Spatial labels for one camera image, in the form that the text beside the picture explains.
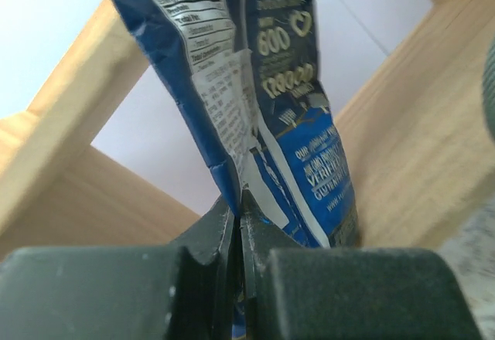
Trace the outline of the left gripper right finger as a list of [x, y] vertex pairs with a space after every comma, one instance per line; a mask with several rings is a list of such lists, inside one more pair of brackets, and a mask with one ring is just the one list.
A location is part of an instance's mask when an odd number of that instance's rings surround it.
[[307, 248], [260, 210], [240, 219], [249, 339], [479, 339], [448, 264], [417, 248]]

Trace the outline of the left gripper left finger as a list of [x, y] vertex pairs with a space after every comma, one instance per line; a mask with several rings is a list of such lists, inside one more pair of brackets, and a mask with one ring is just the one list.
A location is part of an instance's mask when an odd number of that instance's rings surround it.
[[1, 337], [229, 339], [234, 259], [223, 200], [165, 245], [16, 250], [1, 265]]

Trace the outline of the dark green tote bag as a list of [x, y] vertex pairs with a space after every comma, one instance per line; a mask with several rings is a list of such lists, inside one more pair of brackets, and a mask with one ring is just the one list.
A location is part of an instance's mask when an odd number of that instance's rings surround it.
[[487, 130], [495, 138], [495, 41], [490, 44], [486, 55], [482, 82], [483, 113]]

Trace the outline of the blue chips bag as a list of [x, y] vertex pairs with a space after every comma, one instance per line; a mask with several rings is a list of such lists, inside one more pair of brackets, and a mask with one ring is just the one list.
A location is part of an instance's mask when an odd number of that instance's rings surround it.
[[314, 0], [112, 0], [220, 190], [166, 245], [167, 339], [349, 339], [355, 192]]

